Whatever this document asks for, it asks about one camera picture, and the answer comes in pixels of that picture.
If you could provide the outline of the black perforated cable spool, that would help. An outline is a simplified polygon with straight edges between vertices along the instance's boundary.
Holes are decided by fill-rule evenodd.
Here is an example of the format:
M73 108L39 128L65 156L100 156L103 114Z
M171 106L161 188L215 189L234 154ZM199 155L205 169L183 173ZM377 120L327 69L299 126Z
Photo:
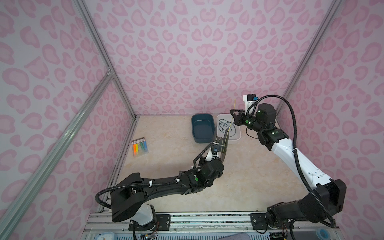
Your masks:
M225 159L227 149L228 149L229 132L230 132L230 129L227 128L223 137L218 137L216 133L211 145L211 152L213 157L220 158L222 162Z

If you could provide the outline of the dark teal plastic tray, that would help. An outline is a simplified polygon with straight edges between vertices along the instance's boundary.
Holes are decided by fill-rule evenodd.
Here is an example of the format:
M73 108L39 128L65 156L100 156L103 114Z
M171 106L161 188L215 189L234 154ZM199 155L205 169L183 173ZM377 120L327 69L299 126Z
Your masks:
M198 144L210 143L216 130L213 116L210 114L195 114L192 116L191 121L195 142Z

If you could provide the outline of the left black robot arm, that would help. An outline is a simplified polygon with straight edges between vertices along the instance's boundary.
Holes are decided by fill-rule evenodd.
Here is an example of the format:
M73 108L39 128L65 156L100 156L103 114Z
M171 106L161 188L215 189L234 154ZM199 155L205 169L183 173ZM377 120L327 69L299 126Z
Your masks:
M112 211L114 223L131 219L139 225L153 221L155 211L147 201L170 195L196 194L213 185L224 171L227 147L219 143L207 145L193 161L193 167L180 171L175 177L162 179L142 178L133 173L118 185L99 191L96 202Z

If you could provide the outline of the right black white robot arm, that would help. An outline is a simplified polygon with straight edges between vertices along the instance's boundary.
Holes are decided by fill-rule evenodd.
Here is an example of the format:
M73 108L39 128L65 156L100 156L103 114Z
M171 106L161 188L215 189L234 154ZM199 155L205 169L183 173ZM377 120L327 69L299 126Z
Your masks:
M280 99L289 108L293 123L292 138L276 126L277 111L274 106L261 102L268 98ZM268 207L265 216L267 227L277 229L289 224L289 231L292 232L296 222L309 221L338 228L334 216L343 210L347 185L341 179L334 180L321 171L299 150L298 124L292 105L278 95L259 98L248 94L243 96L243 101L245 109L230 110L234 125L256 132L260 144L279 157L308 191L302 199Z

